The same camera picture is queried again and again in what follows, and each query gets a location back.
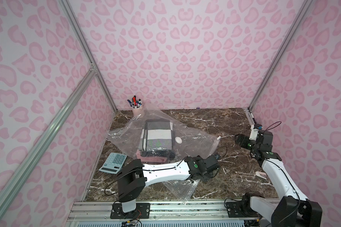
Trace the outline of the clear plastic vacuum bag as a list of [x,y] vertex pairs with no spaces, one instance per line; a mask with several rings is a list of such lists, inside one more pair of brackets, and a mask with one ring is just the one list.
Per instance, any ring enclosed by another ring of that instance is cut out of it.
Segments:
[[208,182],[220,169],[218,137],[152,107],[136,109],[125,127],[109,132],[108,140],[132,158],[117,173],[119,202],[134,201],[157,183],[187,201],[199,182]]

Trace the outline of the grey white checked blanket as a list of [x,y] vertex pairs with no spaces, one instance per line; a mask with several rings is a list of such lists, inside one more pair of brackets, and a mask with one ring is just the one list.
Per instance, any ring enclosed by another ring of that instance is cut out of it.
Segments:
[[158,156],[173,159],[175,157],[174,143],[173,123],[163,118],[150,119],[145,121],[142,128],[138,150],[143,157]]

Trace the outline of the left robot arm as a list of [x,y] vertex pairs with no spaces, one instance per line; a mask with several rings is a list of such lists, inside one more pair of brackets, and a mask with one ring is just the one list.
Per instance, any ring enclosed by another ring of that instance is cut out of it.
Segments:
[[118,202],[123,213],[136,210],[136,199],[142,190],[150,185],[167,181],[203,181],[214,178],[220,168],[216,156],[206,159],[201,156],[187,156],[179,162],[149,165],[136,159],[123,167],[117,174]]

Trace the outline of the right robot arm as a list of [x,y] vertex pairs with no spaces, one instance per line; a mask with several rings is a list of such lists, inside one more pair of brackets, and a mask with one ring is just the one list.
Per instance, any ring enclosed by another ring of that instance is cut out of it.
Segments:
[[273,134],[265,130],[252,130],[249,136],[235,135],[235,143],[249,150],[269,177],[279,198],[272,204],[256,194],[246,193],[242,197],[241,210],[245,216],[259,214],[272,227],[319,227],[323,210],[321,206],[298,188],[287,173],[281,157],[272,151]]

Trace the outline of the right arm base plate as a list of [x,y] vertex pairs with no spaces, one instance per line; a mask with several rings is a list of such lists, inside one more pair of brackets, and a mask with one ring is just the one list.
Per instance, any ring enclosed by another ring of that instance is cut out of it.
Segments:
[[227,201],[224,203],[229,218],[258,218],[258,213],[242,209],[241,201]]

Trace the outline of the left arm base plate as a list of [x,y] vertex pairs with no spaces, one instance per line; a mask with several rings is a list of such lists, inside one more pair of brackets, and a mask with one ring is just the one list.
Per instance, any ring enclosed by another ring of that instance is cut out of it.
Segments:
[[148,219],[150,216],[150,203],[136,203],[136,207],[133,211],[125,212],[123,211],[122,204],[115,203],[112,206],[112,211],[110,214],[111,219],[135,219],[143,218]]

